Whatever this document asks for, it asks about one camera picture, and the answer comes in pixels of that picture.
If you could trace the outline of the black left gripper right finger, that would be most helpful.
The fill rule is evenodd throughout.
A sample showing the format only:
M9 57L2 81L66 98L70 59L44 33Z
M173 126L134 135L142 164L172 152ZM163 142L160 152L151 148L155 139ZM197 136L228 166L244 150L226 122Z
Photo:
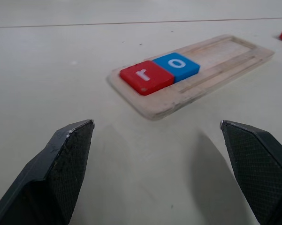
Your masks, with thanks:
M282 225L282 145L267 131L220 124L233 173L260 225Z

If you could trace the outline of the red letter r tile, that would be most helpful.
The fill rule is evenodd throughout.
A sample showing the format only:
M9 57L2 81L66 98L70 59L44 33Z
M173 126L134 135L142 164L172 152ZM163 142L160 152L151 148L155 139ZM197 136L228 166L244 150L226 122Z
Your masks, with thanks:
M120 77L142 96L172 85L175 79L171 73L151 60L122 69Z

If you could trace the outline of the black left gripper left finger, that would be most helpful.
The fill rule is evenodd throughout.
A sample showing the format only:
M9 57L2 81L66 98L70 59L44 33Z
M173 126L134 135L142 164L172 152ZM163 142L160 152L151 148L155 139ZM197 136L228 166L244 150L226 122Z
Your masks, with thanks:
M57 130L0 199L0 225L68 225L94 130L83 120Z

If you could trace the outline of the blue letter o tile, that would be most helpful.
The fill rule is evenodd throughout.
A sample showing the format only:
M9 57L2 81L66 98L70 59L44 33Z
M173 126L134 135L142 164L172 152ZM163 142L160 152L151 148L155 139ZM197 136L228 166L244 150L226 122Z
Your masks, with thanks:
M196 75L200 65L178 53L170 53L153 60L174 76L174 83Z

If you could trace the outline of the wooden letter tray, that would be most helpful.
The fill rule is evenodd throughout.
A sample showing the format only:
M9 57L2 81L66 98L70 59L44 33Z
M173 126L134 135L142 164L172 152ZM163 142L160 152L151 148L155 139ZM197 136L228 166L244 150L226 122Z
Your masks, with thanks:
M274 51L232 35L220 35L174 50L200 65L199 73L142 96L120 78L121 68L107 82L140 115L160 120L270 60Z

